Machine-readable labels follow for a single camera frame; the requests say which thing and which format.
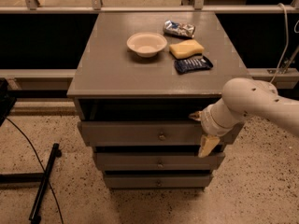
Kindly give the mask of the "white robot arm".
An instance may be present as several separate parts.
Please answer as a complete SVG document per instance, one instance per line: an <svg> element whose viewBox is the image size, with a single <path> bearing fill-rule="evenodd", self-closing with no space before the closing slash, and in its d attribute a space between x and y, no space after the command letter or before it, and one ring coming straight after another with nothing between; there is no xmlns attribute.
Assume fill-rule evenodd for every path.
<svg viewBox="0 0 299 224"><path fill-rule="evenodd" d="M222 136L252 116L268 119L289 133L299 135L298 101L279 96L272 83L233 78L223 86L218 102L189 115L201 123L204 131L198 157L208 156Z"/></svg>

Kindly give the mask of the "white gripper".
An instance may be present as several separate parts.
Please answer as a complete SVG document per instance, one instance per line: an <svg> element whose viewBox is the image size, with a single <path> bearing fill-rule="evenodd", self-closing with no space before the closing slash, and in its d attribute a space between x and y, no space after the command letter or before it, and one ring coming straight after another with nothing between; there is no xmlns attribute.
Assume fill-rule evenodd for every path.
<svg viewBox="0 0 299 224"><path fill-rule="evenodd" d="M203 134L198 152L199 158L207 157L220 142L218 136L224 136L237 124L237 114L224 103L209 105L202 112L195 111L189 115L190 119L201 120Z"/></svg>

